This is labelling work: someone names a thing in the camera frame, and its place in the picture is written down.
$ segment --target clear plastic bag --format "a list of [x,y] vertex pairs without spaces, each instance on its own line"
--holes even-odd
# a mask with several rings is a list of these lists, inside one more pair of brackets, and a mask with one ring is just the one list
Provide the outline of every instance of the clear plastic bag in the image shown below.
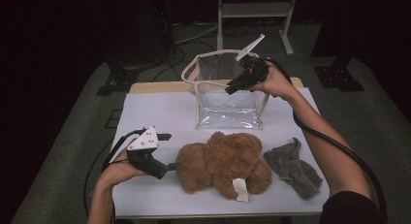
[[196,128],[263,129],[261,114],[269,96],[260,91],[232,95],[225,91],[227,82],[244,70],[236,61],[238,53],[225,49],[200,54],[182,72],[188,91],[197,97]]

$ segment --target person's left hand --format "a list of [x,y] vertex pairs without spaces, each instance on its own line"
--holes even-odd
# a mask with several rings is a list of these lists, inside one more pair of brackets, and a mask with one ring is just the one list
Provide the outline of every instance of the person's left hand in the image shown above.
[[123,149],[117,157],[102,172],[97,183],[103,186],[115,186],[120,182],[129,180],[134,176],[145,176],[145,172],[136,169],[128,163],[127,148]]

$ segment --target black sleeve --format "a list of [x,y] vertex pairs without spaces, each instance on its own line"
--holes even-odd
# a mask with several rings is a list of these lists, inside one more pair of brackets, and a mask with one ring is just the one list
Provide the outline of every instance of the black sleeve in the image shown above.
[[383,224],[378,207],[367,197],[350,191],[330,197],[323,206],[320,224]]

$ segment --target brown fur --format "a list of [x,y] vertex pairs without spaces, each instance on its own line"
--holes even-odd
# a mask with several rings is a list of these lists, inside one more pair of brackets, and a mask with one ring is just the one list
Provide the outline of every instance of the brown fur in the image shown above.
[[233,179],[246,180],[251,194],[261,194],[271,184],[271,170],[260,159],[261,141],[247,133],[224,135],[215,132],[206,144],[187,144],[176,161],[182,189],[194,193],[214,185],[229,199],[236,199]]

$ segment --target white table surface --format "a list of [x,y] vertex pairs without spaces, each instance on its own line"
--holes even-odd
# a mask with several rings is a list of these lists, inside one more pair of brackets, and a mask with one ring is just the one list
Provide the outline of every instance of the white table surface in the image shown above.
[[[313,105],[308,88],[299,91]],[[160,142],[153,152],[155,159],[164,164],[175,161],[179,149],[185,144],[205,143],[215,131],[225,134],[247,132],[256,135],[263,143],[263,153],[274,147],[301,141],[300,159],[313,166],[324,178],[309,151],[301,129],[295,124],[290,106],[280,98],[269,98],[263,112],[263,130],[247,129],[195,129],[196,97],[189,92],[128,94],[117,127],[114,142],[121,136],[143,127],[155,126],[157,133],[169,133],[169,141]],[[162,179],[139,176],[114,187],[113,199],[117,217],[181,218],[211,216],[266,216],[319,213],[329,197],[326,181],[320,193],[309,201],[298,196],[294,189],[272,173],[272,184],[262,195],[249,195],[249,202],[228,200],[209,187],[195,194],[186,194],[175,172]]]

